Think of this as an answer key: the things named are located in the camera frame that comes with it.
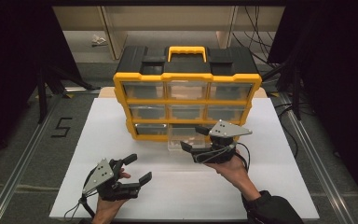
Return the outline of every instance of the black cable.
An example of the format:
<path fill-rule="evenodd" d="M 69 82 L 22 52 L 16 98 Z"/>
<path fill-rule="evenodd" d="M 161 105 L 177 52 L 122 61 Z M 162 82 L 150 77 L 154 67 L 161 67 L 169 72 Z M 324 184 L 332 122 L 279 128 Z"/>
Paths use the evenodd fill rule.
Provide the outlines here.
<path fill-rule="evenodd" d="M 251 36 L 249 36 L 248 34 L 246 34 L 246 32 L 243 32 L 249 39 L 252 39 L 252 37 Z M 262 44 L 262 45 L 264 45 L 264 46 L 266 46 L 266 47 L 269 47 L 269 48 L 271 48 L 271 45 L 268 45 L 268 44 L 265 44 L 265 43 L 260 43 L 260 42 L 258 42 L 257 40 L 255 40 L 255 39 L 253 39 L 253 41 L 255 42 L 255 43 L 257 43 L 257 44 Z"/>
<path fill-rule="evenodd" d="M 246 14 L 247 14 L 247 16 L 248 16 L 248 18 L 249 18 L 249 20 L 250 20 L 250 22 L 251 22 L 251 24 L 252 24 L 252 27 L 254 28 L 254 32 L 253 32 L 253 35 L 252 35 L 252 37 L 251 37 L 251 43 L 249 44 L 249 48 L 250 48 L 250 46 L 251 46 L 251 44 L 252 44 L 253 37 L 255 36 L 255 33 L 256 33 L 256 34 L 257 34 L 257 38 L 258 38 L 258 40 L 259 40 L 258 43 L 260 44 L 260 49 L 261 49 L 261 51 L 263 52 L 263 55 L 264 55 L 264 57 L 265 57 L 266 60 L 267 60 L 268 57 L 267 57 L 265 51 L 263 50 L 263 46 L 264 46 L 264 49 L 266 50 L 268 56 L 269 56 L 269 50 L 267 49 L 267 47 L 266 47 L 267 45 L 264 43 L 263 39 L 261 38 L 260 34 L 258 33 L 258 14 L 259 14 L 259 12 L 260 12 L 260 7 L 255 7 L 255 23 L 254 23 L 254 21 L 252 20 L 250 14 L 249 14 L 249 11 L 248 11 L 248 9 L 247 9 L 247 7 L 245 7 L 245 11 L 246 11 Z"/>
<path fill-rule="evenodd" d="M 285 108 L 284 110 L 283 110 L 283 112 L 281 112 L 281 114 L 278 116 L 278 119 L 279 119 L 279 122 L 280 122 L 280 124 L 282 125 L 282 127 L 283 127 L 283 129 L 287 132 L 287 134 L 289 134 L 289 136 L 293 139 L 293 141 L 295 142 L 295 145 L 296 145 L 296 150 L 295 150 L 295 154 L 294 154 L 294 157 L 295 157 L 295 159 L 297 158 L 297 154 L 298 154 L 298 143 L 297 143 L 297 141 L 296 141 L 296 139 L 292 136 L 292 134 L 286 129 L 286 127 L 284 127 L 284 125 L 282 124 L 282 116 L 286 113 L 286 112 L 288 112 L 288 111 L 290 111 L 290 110 L 292 110 L 293 109 L 293 105 L 290 105 L 290 106 L 288 106 L 287 108 Z"/>
<path fill-rule="evenodd" d="M 272 38 L 272 36 L 269 34 L 269 32 L 267 32 L 267 34 L 269 35 L 269 38 L 271 38 L 272 42 L 274 42 L 274 38 Z"/>
<path fill-rule="evenodd" d="M 75 205 L 75 207 L 71 208 L 70 210 L 68 210 L 68 211 L 63 215 L 63 220 L 64 220 L 65 222 L 69 222 L 69 221 L 72 221 L 72 219 L 74 219 L 74 215 L 75 215 L 75 213 L 76 213 L 77 208 L 79 207 L 79 205 L 80 205 L 80 203 L 78 203 L 77 205 Z M 66 214 L 68 214 L 69 212 L 71 212 L 71 211 L 74 210 L 74 209 L 75 209 L 75 212 L 72 214 L 71 219 L 66 220 Z"/>
<path fill-rule="evenodd" d="M 234 36 L 234 38 L 237 40 L 237 42 L 241 45 L 241 47 L 245 48 L 245 46 L 240 42 L 240 40 L 235 36 L 234 33 L 232 33 L 232 35 Z M 249 51 L 251 52 L 251 54 L 256 57 L 258 60 L 260 60 L 261 62 L 265 63 L 266 65 L 270 66 L 271 68 L 275 68 L 273 65 L 269 64 L 267 61 L 265 61 L 264 59 L 258 57 L 256 54 L 254 54 L 250 49 Z"/>
<path fill-rule="evenodd" d="M 246 171 L 249 171 L 249 168 L 251 167 L 251 152 L 249 151 L 249 148 L 244 144 L 244 143 L 237 143 L 240 144 L 241 146 L 245 147 L 246 150 L 248 151 L 248 162 L 247 162 L 247 166 L 246 166 L 246 161 L 245 161 L 245 168 Z"/>

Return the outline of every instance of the cable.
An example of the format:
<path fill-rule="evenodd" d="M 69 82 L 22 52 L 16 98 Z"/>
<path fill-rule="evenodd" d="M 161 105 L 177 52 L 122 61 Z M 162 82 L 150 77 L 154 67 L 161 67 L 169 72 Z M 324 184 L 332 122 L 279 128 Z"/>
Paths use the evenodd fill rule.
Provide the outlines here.
<path fill-rule="evenodd" d="M 248 162 L 247 162 L 247 166 L 246 166 L 246 161 L 245 161 L 245 158 L 241 155 L 237 155 L 236 156 L 239 156 L 243 161 L 245 161 L 245 168 L 246 168 L 246 171 L 249 171 L 249 168 L 251 167 L 251 152 L 249 151 L 249 148 L 244 144 L 244 143 L 237 143 L 237 144 L 240 144 L 241 146 L 245 147 L 246 150 L 248 151 Z"/>
<path fill-rule="evenodd" d="M 291 134 L 291 133 L 286 129 L 286 127 L 284 127 L 284 125 L 282 124 L 282 116 L 283 116 L 286 112 L 288 112 L 288 111 L 290 111 L 290 110 L 293 109 L 293 105 L 291 105 L 291 104 L 288 104 L 288 105 L 290 105 L 290 106 L 288 106 L 287 108 L 285 108 L 285 109 L 283 110 L 283 112 L 281 112 L 281 114 L 278 116 L 278 118 L 279 118 L 279 122 L 280 122 L 280 124 L 282 125 L 283 129 L 287 132 L 287 134 L 289 134 L 289 136 L 290 136 L 290 137 L 293 139 L 293 141 L 295 142 L 296 150 L 295 150 L 294 157 L 295 157 L 295 159 L 296 159 L 296 158 L 297 158 L 297 154 L 298 154 L 298 143 L 297 143 L 296 139 L 292 136 L 292 134 Z"/>
<path fill-rule="evenodd" d="M 200 153 L 198 155 L 196 155 L 196 157 L 194 158 L 196 162 L 199 162 L 199 163 L 206 163 L 207 161 L 213 159 L 213 158 L 216 158 L 220 155 L 222 155 L 223 153 L 227 152 L 229 150 L 228 147 L 223 147 L 223 148 L 220 148 L 218 150 L 215 150 L 215 151 L 209 151 L 209 152 L 203 152 L 203 153 Z M 214 154 L 215 152 L 219 152 L 218 154 L 204 160 L 204 161 L 199 161 L 199 156 L 203 156 L 203 155 L 208 155 L 208 154 Z"/>
<path fill-rule="evenodd" d="M 234 36 L 234 38 L 237 40 L 237 42 L 243 47 L 245 48 L 245 46 L 240 42 L 240 40 L 235 36 L 234 33 L 232 33 L 232 35 Z M 257 55 L 255 55 L 250 49 L 249 51 L 251 52 L 251 54 L 256 57 L 258 60 L 260 60 L 261 62 L 265 63 L 266 65 L 270 66 L 271 68 L 275 68 L 273 65 L 269 64 L 268 62 L 266 62 L 264 59 L 258 57 Z"/>
<path fill-rule="evenodd" d="M 70 222 L 70 221 L 72 221 L 72 219 L 74 219 L 75 213 L 76 213 L 77 208 L 79 207 L 79 205 L 80 205 L 80 203 L 78 203 L 77 205 L 75 205 L 75 207 L 71 208 L 69 211 L 67 211 L 67 212 L 63 215 L 63 220 L 64 220 L 65 222 Z M 67 220 L 67 219 L 66 219 L 66 214 L 68 214 L 69 212 L 71 212 L 71 211 L 74 210 L 74 209 L 75 209 L 75 212 L 72 214 L 71 219 Z"/>

